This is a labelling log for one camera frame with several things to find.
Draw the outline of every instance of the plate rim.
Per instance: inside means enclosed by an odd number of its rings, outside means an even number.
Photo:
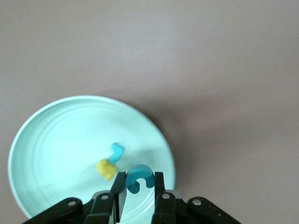
[[[136,108],[132,107],[131,105],[128,105],[124,102],[121,102],[117,99],[113,99],[113,98],[108,98],[108,97],[103,97],[103,96],[95,96],[95,95],[78,95],[78,96],[71,96],[71,97],[66,97],[66,98],[62,98],[59,100],[56,100],[54,102],[51,102],[45,106],[43,106],[42,108],[40,108],[39,110],[37,110],[35,113],[33,113],[24,123],[23,125],[20,127],[20,129],[18,130],[16,136],[14,137],[14,140],[12,142],[12,145],[10,147],[10,151],[9,151],[9,155],[8,155],[8,164],[7,164],[7,169],[8,169],[8,180],[9,180],[9,185],[10,185],[10,189],[13,193],[13,196],[15,198],[15,201],[17,202],[18,206],[20,207],[20,209],[22,210],[22,212],[28,217],[28,218],[32,218],[33,215],[29,213],[29,211],[25,208],[22,200],[19,197],[19,194],[16,191],[16,187],[15,187],[15,183],[14,183],[14,179],[13,179],[13,175],[12,175],[12,161],[13,161],[13,155],[14,155],[14,151],[15,151],[15,146],[17,144],[17,141],[19,139],[19,137],[21,136],[21,134],[23,133],[24,129],[27,127],[27,125],[33,120],[35,119],[39,114],[41,114],[42,112],[44,112],[45,110],[50,109],[51,107],[67,102],[67,101],[73,101],[73,100],[80,100],[80,99],[91,99],[91,100],[97,100],[97,101],[106,101],[106,102],[110,102],[113,104],[119,104],[122,105],[124,107],[128,107],[131,110],[135,111],[136,113],[138,113],[140,116],[142,116],[145,120],[147,120],[149,123],[151,123],[152,126],[155,127],[156,131],[158,131],[161,135],[161,137],[163,138],[164,142],[166,143],[168,150],[169,150],[169,156],[170,156],[170,160],[171,163],[173,164],[173,166],[170,168],[171,172],[173,173],[173,176],[171,177],[171,188],[174,189],[175,185],[176,185],[176,168],[175,168],[175,161],[173,158],[173,154],[171,152],[170,146],[165,138],[165,136],[163,135],[163,133],[160,131],[160,129],[147,117],[145,116],[142,112],[140,112],[139,110],[137,110]]]

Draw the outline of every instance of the light blue plate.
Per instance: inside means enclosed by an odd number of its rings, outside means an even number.
[[[145,164],[164,172],[165,187],[173,189],[175,168],[169,146],[157,127],[136,109],[97,96],[76,96],[51,103],[32,115],[17,133],[9,155],[12,192],[30,218],[67,197],[88,202],[109,190],[96,164],[113,154],[111,144],[125,152],[116,166],[128,171]],[[150,223],[154,188],[128,191],[122,224]]]

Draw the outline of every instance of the screw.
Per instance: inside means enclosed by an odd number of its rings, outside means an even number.
[[[101,197],[102,200],[106,200],[106,199],[108,199],[108,198],[109,198],[108,195],[103,195],[103,196]]]
[[[70,202],[67,203],[68,206],[73,206],[73,205],[75,205],[75,204],[76,204],[75,201],[70,201]]]
[[[194,199],[192,203],[195,205],[201,205],[201,201],[199,199]]]
[[[162,198],[164,198],[164,199],[169,199],[170,198],[170,195],[169,194],[162,194]]]

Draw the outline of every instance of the yellow foam piece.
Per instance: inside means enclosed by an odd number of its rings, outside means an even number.
[[[108,181],[110,181],[116,173],[116,167],[110,164],[106,159],[102,159],[98,162],[96,168],[97,171]]]

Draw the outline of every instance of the blue foam piece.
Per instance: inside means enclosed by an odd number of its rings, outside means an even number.
[[[124,147],[120,146],[118,143],[113,143],[111,145],[112,150],[114,151],[113,155],[109,159],[109,163],[114,165],[121,157],[125,151]]]
[[[127,172],[126,186],[131,193],[137,194],[139,192],[140,184],[137,182],[137,179],[139,178],[145,179],[147,188],[155,186],[155,178],[151,168],[146,165],[139,164],[133,166]]]

